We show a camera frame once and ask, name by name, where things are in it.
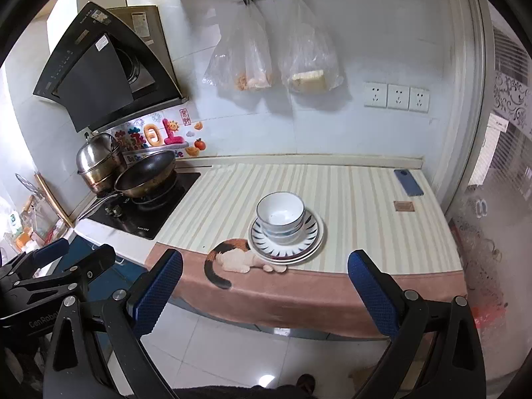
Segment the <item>black induction cooktop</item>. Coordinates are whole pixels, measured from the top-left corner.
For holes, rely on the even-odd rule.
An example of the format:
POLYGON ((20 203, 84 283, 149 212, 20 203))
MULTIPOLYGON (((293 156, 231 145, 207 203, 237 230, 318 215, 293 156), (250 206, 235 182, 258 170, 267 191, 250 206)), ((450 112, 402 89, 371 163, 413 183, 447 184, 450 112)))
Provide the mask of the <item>black induction cooktop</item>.
POLYGON ((145 197, 116 197, 106 201, 88 218, 110 228, 153 240, 199 178, 198 172, 173 171, 145 197))

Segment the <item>white black-rimmed bowl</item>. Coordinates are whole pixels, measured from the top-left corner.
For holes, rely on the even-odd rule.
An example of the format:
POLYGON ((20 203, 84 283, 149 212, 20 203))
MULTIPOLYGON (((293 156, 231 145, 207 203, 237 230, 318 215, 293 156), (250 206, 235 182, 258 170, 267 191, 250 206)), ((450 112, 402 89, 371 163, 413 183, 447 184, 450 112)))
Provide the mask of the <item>white black-rimmed bowl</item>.
POLYGON ((290 192, 274 192, 262 197, 256 205, 256 216, 264 231, 289 234, 298 230, 306 208, 299 196, 290 192))

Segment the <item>blue spotted bowl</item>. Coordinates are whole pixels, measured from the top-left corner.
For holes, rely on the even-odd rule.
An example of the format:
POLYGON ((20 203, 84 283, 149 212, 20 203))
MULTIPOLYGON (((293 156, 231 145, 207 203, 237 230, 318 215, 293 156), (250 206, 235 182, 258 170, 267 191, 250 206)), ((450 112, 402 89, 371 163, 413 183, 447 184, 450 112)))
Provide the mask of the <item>blue spotted bowl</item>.
POLYGON ((296 223, 290 229, 282 231, 279 226, 273 226, 266 222, 261 222, 261 229, 263 234, 271 241, 280 245, 290 245, 296 242, 303 228, 303 221, 296 223))

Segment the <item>colourful wall stickers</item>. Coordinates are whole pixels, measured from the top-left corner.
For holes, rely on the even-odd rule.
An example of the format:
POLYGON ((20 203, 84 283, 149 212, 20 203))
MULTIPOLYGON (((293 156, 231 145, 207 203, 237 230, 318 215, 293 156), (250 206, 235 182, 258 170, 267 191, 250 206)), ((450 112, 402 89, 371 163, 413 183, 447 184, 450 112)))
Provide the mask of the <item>colourful wall stickers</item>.
POLYGON ((207 152, 205 123, 188 101, 121 123, 106 131, 118 142, 127 164, 170 150, 176 159, 194 159, 207 152))

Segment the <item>plastic bag with white block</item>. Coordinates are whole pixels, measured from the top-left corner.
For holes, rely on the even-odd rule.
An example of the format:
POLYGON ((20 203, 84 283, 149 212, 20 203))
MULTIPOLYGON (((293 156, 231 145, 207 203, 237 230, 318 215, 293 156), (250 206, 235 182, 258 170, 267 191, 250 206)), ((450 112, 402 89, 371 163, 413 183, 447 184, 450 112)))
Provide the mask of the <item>plastic bag with white block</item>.
POLYGON ((321 94, 343 84, 332 39, 304 0, 290 0, 282 27, 280 75, 287 89, 321 94))

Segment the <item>black frying pan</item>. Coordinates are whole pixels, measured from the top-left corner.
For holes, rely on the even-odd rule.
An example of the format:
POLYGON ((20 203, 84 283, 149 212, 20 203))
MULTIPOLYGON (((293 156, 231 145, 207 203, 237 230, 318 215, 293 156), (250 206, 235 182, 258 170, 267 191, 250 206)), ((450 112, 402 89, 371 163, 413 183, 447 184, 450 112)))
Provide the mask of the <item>black frying pan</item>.
POLYGON ((77 217, 77 221, 89 217, 89 215, 92 215, 105 202, 116 197, 144 197, 171 175, 175 167, 175 161, 176 157, 174 152, 164 150, 135 162, 117 178, 114 183, 114 192, 95 200, 91 206, 77 217))

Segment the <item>blue smartphone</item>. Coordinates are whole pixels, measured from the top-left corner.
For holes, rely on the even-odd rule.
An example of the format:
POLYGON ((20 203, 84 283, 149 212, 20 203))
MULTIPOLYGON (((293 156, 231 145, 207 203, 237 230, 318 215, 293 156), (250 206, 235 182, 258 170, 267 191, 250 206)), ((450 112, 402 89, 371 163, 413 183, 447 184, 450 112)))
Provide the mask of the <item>blue smartphone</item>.
POLYGON ((421 197, 425 194, 408 169, 395 169, 394 174, 409 197, 421 197))

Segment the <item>plastic bag with orange food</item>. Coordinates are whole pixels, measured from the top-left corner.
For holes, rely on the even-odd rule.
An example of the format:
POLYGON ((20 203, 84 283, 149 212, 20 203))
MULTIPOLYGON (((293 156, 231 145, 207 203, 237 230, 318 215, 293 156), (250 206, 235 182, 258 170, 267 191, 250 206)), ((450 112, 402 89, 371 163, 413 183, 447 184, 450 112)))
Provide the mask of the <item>plastic bag with orange food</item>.
POLYGON ((252 0, 244 0, 230 32, 214 48, 202 82, 240 92, 272 87, 273 69, 266 24, 252 0))

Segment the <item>striped table mat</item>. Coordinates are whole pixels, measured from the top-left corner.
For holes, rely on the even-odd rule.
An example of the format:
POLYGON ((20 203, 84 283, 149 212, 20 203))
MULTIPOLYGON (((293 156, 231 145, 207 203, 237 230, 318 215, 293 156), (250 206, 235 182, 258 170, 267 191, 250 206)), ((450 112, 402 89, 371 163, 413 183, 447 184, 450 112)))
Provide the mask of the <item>striped table mat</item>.
POLYGON ((166 249, 184 261, 175 296, 236 323, 378 336, 347 275, 361 249, 405 289, 447 302, 466 295, 458 250, 437 199, 409 197, 389 168, 326 165, 216 165, 200 175, 158 233, 146 258, 166 249), (306 213, 299 239, 269 242, 256 216, 262 197, 290 192, 306 213))

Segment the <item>white wall socket strip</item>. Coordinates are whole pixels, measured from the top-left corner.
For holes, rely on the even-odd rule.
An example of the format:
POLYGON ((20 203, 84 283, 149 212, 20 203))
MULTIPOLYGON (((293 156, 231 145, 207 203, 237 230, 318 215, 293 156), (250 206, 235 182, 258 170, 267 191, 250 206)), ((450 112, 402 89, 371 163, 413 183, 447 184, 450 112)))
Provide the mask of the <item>white wall socket strip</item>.
POLYGON ((429 103, 427 89, 376 82, 365 82, 363 86, 363 104, 366 107, 427 113, 429 103))

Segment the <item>steel steamer pot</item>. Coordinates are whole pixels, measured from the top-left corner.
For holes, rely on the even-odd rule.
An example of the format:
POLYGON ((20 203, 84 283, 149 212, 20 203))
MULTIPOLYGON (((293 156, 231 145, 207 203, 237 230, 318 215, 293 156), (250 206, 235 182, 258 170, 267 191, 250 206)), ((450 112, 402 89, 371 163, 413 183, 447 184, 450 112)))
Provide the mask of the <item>steel steamer pot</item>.
POLYGON ((77 173, 89 189, 100 196, 114 190, 114 183, 126 170, 118 141, 108 133, 85 133, 86 142, 77 152, 77 173))

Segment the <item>black range hood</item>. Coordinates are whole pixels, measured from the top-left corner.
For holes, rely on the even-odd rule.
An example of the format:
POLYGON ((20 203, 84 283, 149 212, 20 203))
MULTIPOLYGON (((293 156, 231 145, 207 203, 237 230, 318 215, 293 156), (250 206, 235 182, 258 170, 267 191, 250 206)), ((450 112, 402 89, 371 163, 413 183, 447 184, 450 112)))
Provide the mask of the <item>black range hood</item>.
POLYGON ((33 94, 66 108, 77 132, 104 130, 187 101, 142 38, 93 2, 67 27, 33 94))

